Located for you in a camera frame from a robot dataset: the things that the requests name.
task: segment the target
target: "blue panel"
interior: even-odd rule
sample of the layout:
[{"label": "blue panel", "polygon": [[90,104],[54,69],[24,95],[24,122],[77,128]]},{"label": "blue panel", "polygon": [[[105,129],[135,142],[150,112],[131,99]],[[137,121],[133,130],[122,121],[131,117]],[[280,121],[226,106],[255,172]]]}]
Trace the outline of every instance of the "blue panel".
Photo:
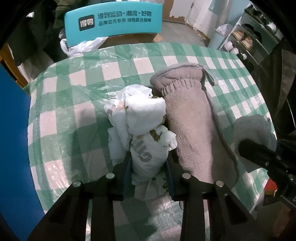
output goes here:
[{"label": "blue panel", "polygon": [[133,33],[160,33],[163,5],[149,2],[108,2],[65,14],[69,47],[97,37]]},{"label": "blue panel", "polygon": [[28,158],[30,97],[1,64],[0,80],[0,213],[23,241],[44,216]]},{"label": "blue panel", "polygon": [[221,0],[212,0],[208,10],[216,15],[220,15],[221,13]]},{"label": "blue panel", "polygon": [[240,16],[243,14],[244,9],[250,3],[249,0],[233,0],[230,8],[227,23],[235,26]]}]

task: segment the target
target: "green checkered tablecloth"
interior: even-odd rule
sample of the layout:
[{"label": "green checkered tablecloth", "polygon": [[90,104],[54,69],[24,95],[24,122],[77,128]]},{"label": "green checkered tablecloth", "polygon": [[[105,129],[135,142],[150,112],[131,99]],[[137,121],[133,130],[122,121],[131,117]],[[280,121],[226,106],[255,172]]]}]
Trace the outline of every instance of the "green checkered tablecloth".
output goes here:
[{"label": "green checkered tablecloth", "polygon": [[[206,88],[232,148],[235,119],[253,114],[270,118],[254,80],[231,53],[197,45],[149,43],[109,47],[62,60],[26,87],[31,95],[30,166],[45,212],[73,181],[94,181],[112,171],[107,132],[112,126],[105,102],[127,85],[150,86],[154,72],[181,62],[208,66],[219,77],[217,86],[206,82]],[[264,169],[247,173],[238,163],[240,178],[232,191],[251,210],[268,177]],[[182,223],[179,204],[168,195],[146,202],[135,198],[114,202],[114,216],[117,240],[174,240]]]}]

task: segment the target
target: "bolt head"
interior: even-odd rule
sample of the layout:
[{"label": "bolt head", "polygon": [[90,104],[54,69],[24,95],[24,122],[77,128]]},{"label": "bolt head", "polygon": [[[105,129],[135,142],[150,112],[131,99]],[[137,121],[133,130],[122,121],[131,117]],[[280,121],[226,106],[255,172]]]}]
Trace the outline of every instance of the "bolt head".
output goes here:
[{"label": "bolt head", "polygon": [[81,185],[81,181],[74,181],[73,183],[72,183],[72,185],[73,185],[73,187],[79,187],[80,185]]},{"label": "bolt head", "polygon": [[189,179],[189,178],[191,178],[191,175],[189,173],[183,173],[182,177],[185,179]]},{"label": "bolt head", "polygon": [[108,179],[112,179],[112,178],[114,178],[115,177],[115,175],[114,175],[114,173],[108,173],[108,174],[106,174],[106,177],[108,178]]},{"label": "bolt head", "polygon": [[216,181],[216,185],[218,187],[223,187],[224,186],[224,182],[222,182],[222,181]]}]

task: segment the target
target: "rolled towel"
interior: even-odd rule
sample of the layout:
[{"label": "rolled towel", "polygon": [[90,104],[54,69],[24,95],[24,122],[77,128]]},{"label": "rolled towel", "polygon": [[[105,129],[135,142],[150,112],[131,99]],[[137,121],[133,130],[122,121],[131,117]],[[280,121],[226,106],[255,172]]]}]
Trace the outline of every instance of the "rolled towel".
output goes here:
[{"label": "rolled towel", "polygon": [[198,64],[175,64],[155,73],[150,83],[165,99],[169,130],[176,134],[176,152],[184,170],[200,181],[221,180],[232,188],[238,177],[237,163],[220,140],[202,90],[202,79],[208,74]]}]

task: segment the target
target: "white plastic bag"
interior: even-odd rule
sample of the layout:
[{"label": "white plastic bag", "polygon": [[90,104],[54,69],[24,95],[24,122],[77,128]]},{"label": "white plastic bag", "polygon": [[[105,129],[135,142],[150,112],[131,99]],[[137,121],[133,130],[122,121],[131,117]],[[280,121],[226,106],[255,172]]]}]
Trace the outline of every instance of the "white plastic bag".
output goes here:
[{"label": "white plastic bag", "polygon": [[108,146],[110,151],[110,159],[118,160],[118,159],[124,158],[126,152],[121,144],[116,128],[115,127],[108,128],[108,133],[109,133]]},{"label": "white plastic bag", "polygon": [[163,122],[165,100],[163,98],[142,98],[129,96],[125,100],[128,132],[143,135]]},{"label": "white plastic bag", "polygon": [[135,198],[145,201],[167,192],[165,173],[160,172],[150,181],[135,186]]},{"label": "white plastic bag", "polygon": [[61,39],[60,45],[63,52],[69,57],[79,55],[85,52],[98,49],[108,37],[98,37],[95,40],[83,41],[80,44],[77,44],[73,47],[68,47],[67,39]]},{"label": "white plastic bag", "polygon": [[132,184],[140,185],[150,181],[165,163],[169,150],[177,147],[176,134],[165,126],[158,126],[155,133],[159,136],[155,141],[148,132],[142,136],[134,136],[131,142]]},{"label": "white plastic bag", "polygon": [[[130,150],[129,145],[132,139],[132,135],[131,135],[132,133],[129,133],[129,126],[127,121],[128,113],[126,110],[129,107],[127,107],[126,105],[126,100],[133,96],[137,96],[137,99],[148,100],[152,97],[152,90],[143,85],[129,85],[123,88],[121,91],[117,92],[116,96],[108,100],[104,106],[105,112],[108,115],[109,121],[116,128],[125,151]],[[151,128],[149,127],[150,128],[149,130],[153,129],[159,124],[161,124],[161,122],[158,124],[155,124]]]},{"label": "white plastic bag", "polygon": [[221,35],[223,35],[224,37],[228,36],[228,34],[230,33],[231,31],[231,26],[229,24],[223,24],[221,26],[219,26],[216,31],[218,33],[220,33]]}]

